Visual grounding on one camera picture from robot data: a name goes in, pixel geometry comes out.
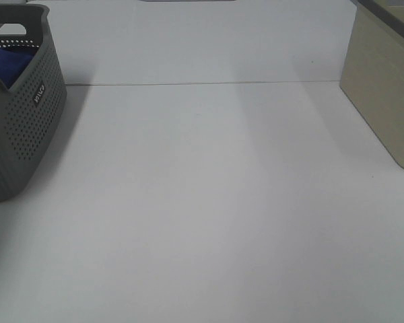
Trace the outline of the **grey perforated plastic basket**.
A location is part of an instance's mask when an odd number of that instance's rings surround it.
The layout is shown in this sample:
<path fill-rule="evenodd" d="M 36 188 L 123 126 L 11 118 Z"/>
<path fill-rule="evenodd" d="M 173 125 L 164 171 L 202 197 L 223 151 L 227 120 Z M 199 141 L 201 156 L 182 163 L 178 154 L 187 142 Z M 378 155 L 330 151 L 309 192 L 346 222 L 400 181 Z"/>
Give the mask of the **grey perforated plastic basket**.
<path fill-rule="evenodd" d="M 0 25 L 19 24 L 26 31 L 1 34 L 0 48 L 34 54 L 9 89 L 0 80 L 0 202 L 27 186 L 51 143 L 67 99 L 48 13 L 44 5 L 0 4 Z"/>

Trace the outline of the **beige storage box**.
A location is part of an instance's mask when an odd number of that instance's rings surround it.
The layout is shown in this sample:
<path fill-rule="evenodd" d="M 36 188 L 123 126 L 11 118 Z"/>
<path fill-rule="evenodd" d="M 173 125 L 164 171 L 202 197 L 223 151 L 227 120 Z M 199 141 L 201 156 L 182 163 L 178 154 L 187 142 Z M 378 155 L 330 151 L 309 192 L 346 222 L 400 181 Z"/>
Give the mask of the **beige storage box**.
<path fill-rule="evenodd" d="M 340 88 L 404 169 L 404 1 L 358 1 Z"/>

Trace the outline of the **blue microfibre towel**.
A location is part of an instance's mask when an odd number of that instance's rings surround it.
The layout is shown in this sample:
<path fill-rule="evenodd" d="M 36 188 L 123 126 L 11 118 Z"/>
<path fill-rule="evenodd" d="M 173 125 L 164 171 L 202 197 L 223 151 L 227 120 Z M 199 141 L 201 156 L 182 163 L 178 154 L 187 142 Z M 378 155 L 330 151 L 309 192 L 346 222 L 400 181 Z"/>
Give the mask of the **blue microfibre towel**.
<path fill-rule="evenodd" d="M 34 54 L 21 48 L 0 48 L 0 80 L 9 89 L 29 65 Z"/>

